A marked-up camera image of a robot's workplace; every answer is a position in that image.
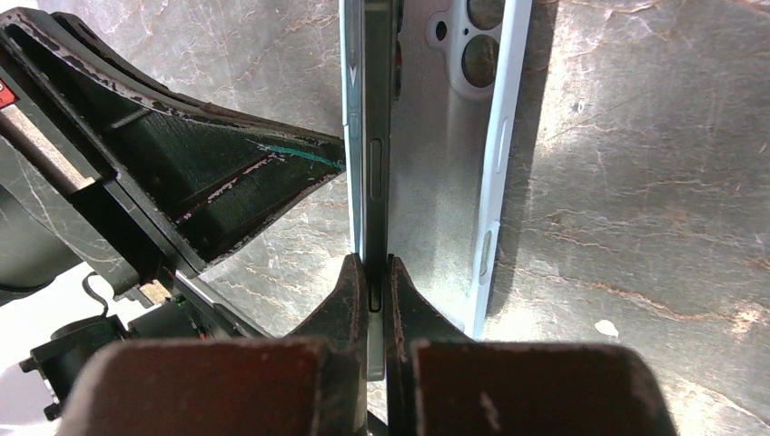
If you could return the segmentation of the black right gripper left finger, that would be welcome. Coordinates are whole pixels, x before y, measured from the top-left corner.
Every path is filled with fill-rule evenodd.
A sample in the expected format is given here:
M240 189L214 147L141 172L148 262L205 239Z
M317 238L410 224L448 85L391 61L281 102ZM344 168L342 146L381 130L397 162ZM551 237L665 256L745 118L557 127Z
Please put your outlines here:
M367 283L343 260L330 295L281 338L131 340L101 349L62 435L363 435Z

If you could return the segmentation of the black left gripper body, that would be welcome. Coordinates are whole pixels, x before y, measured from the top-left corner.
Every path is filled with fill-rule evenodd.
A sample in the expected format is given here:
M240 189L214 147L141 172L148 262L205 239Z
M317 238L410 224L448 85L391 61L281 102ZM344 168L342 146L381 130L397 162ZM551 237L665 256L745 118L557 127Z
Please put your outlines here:
M1 185L117 292L205 263L74 105L77 42L54 15L1 15Z

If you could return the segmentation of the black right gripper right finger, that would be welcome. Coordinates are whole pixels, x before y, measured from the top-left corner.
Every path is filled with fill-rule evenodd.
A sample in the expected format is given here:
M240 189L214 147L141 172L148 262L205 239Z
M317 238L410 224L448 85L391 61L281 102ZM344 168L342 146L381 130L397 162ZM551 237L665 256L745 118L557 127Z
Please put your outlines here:
M393 435L673 435L653 372L624 346L477 342L390 257L384 292Z

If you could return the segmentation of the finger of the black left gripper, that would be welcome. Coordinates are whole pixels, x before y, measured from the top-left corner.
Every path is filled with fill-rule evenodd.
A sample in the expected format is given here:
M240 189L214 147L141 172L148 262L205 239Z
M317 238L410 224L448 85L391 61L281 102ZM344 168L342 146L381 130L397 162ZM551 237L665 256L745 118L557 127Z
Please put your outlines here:
M344 171L340 138L173 92L77 16L57 13L54 20L77 42L74 105L205 263Z

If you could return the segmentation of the black smartphone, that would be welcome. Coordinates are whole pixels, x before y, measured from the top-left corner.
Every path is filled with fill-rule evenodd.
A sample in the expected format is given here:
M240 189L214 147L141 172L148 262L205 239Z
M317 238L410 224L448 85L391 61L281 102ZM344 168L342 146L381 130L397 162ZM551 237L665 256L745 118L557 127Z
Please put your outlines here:
M370 310L382 306L388 264L390 118L396 88L401 1L363 1L363 265Z

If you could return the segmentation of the light blue phone case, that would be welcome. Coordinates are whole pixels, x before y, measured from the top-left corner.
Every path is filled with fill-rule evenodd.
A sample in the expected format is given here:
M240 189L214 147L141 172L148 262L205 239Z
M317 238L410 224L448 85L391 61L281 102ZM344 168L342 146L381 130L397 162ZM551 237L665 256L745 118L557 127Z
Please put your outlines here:
M481 335L532 10L529 1L393 1L389 251Z

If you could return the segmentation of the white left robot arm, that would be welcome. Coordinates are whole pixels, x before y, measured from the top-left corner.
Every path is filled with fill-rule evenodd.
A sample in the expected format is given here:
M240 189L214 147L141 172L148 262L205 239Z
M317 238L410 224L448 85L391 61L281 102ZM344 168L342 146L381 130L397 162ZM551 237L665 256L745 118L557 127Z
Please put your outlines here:
M119 55L175 92L340 134L340 55L333 1L38 1L80 15ZM213 289L270 333L297 326L327 296L347 249L336 179L207 272ZM49 435L43 384L16 363L59 325L96 308L84 265L1 311L1 432Z

